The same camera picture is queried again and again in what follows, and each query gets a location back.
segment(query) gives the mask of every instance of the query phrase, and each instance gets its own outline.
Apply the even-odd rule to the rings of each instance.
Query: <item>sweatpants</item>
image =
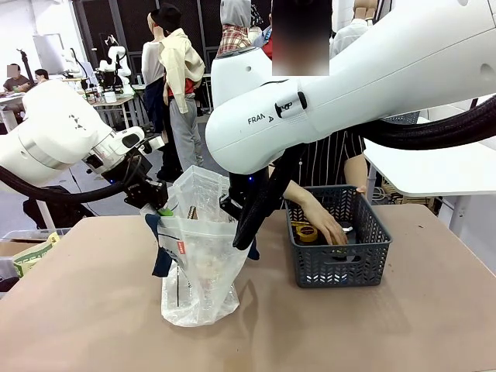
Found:
[[[186,104],[188,105],[188,112],[181,114],[176,100],[171,99],[169,102],[170,125],[172,126],[177,155],[183,172],[191,165],[203,167],[202,140],[198,132],[198,123],[196,122],[197,114],[194,96],[186,98]]]

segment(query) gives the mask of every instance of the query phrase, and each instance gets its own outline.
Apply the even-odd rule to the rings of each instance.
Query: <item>white container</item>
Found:
[[[107,91],[103,94],[103,96],[105,97],[105,101],[107,103],[115,103],[117,102],[117,97],[115,96],[115,92],[114,91]]]

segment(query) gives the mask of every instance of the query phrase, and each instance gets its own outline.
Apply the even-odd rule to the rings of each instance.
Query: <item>red label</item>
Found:
[[[179,249],[180,254],[186,254],[186,251],[184,250],[184,242],[177,242],[177,248]]]

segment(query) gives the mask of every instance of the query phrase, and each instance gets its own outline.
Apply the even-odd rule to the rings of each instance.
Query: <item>gray hoodie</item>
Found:
[[[223,26],[250,27],[251,0],[221,0],[220,22]]]

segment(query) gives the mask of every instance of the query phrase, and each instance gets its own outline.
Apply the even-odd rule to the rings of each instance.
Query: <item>human hand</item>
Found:
[[[344,246],[348,243],[348,238],[341,225],[312,194],[308,193],[300,206],[308,222],[323,234],[330,246]]]

